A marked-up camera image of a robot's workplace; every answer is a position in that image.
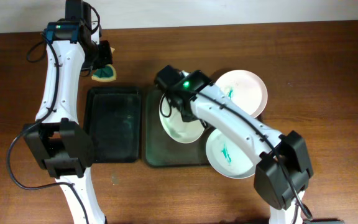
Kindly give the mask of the green yellow sponge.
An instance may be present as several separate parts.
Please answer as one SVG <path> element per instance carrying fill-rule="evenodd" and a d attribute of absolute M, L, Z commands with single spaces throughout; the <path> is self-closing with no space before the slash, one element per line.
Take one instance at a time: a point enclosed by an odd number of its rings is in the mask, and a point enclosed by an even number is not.
<path fill-rule="evenodd" d="M 91 79 L 97 82 L 113 82 L 116 80 L 117 72 L 113 67 L 112 53 L 114 48 L 102 49 L 99 57 L 94 61 L 91 71 Z"/>

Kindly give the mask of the white plate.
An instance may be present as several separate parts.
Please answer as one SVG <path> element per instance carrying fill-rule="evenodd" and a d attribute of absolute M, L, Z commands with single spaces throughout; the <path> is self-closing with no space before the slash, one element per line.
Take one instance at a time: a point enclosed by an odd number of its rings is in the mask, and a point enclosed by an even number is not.
<path fill-rule="evenodd" d="M 195 142 L 205 130 L 203 122 L 200 120 L 184 122 L 180 111 L 165 95 L 159 102 L 159 119 L 165 132 L 173 140 L 183 144 Z"/>
<path fill-rule="evenodd" d="M 267 87 L 260 77 L 250 71 L 226 72 L 215 84 L 238 107 L 254 118 L 258 117 L 267 105 Z"/>
<path fill-rule="evenodd" d="M 211 166 L 225 177 L 246 179 L 255 174 L 248 156 L 218 129 L 207 138 L 205 151 Z"/>

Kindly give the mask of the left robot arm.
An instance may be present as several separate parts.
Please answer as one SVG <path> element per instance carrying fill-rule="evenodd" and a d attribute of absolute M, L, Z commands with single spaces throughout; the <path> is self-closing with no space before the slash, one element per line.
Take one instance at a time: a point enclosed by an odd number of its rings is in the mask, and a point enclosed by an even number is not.
<path fill-rule="evenodd" d="M 34 124 L 20 136 L 39 167 L 60 186 L 75 223 L 106 223 L 91 180 L 94 147 L 78 124 L 80 73 L 112 64 L 112 50 L 100 40 L 96 9 L 84 1 L 65 3 L 65 17 L 49 22 L 42 32 L 48 59 L 44 95 Z"/>

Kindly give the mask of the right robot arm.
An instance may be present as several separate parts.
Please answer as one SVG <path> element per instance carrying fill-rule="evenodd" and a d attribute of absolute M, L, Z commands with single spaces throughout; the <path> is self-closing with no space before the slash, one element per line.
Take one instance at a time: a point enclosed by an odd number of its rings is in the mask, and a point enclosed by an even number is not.
<path fill-rule="evenodd" d="M 254 189 L 270 206 L 270 223 L 313 220 L 302 202 L 314 171 L 304 138 L 284 135 L 235 105 L 201 70 L 183 74 L 171 65 L 154 83 L 185 122 L 202 120 L 231 140 L 250 159 Z"/>

